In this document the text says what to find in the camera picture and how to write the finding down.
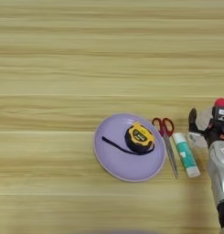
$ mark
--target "tape measure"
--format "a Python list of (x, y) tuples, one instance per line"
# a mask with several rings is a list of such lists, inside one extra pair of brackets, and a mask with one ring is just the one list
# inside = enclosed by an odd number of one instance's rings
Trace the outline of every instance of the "tape measure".
[(127, 154), (144, 155), (151, 153), (155, 149), (155, 137), (139, 122), (135, 122), (133, 126), (131, 126), (126, 131), (124, 139), (126, 145), (132, 150), (132, 152), (123, 149), (121, 146), (110, 141), (106, 137), (102, 137), (102, 140), (104, 142), (106, 142), (107, 144), (111, 144), (112, 146), (120, 149)]
[(148, 151), (151, 145), (155, 143), (154, 136), (139, 122), (135, 122), (127, 130), (124, 138), (127, 146), (136, 153)]

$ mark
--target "wood grain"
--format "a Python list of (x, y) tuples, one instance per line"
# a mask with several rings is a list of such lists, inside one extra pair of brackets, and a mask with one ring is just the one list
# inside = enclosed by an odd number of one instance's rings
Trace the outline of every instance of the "wood grain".
[(224, 96), (224, 0), (0, 0), (0, 234), (111, 229), (219, 232), (207, 150), (202, 176), (168, 159), (129, 184), (97, 162), (114, 113), (169, 117)]

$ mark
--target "purple plate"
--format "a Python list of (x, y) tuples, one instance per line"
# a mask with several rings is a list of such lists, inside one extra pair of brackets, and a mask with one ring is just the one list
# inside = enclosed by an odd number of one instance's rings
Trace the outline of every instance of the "purple plate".
[[(152, 153), (145, 155), (127, 154), (101, 139), (105, 136), (130, 151), (124, 136), (134, 122), (141, 123), (155, 136), (155, 149)], [(115, 114), (105, 119), (95, 133), (94, 152), (101, 165), (111, 175), (129, 182), (150, 179), (161, 170), (165, 162), (165, 146), (160, 133), (150, 122), (132, 114)]]

